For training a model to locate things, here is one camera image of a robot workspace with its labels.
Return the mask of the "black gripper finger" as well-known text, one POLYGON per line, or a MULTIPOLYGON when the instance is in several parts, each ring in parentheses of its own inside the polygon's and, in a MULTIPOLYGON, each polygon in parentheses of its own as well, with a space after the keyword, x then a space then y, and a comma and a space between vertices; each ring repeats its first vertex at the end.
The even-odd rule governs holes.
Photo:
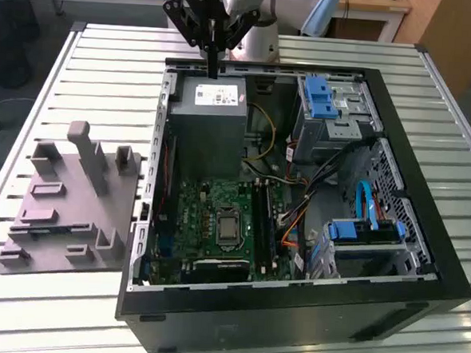
POLYGON ((207 61, 208 77, 212 78, 215 25, 212 21, 198 22, 185 0, 164 0, 164 12, 178 29, 184 40, 200 49, 200 54, 207 61))
POLYGON ((218 78, 219 54, 226 50, 233 50, 245 34, 258 22, 259 9, 255 9, 238 16, 232 22, 230 16, 222 13, 216 19, 212 79, 218 78))

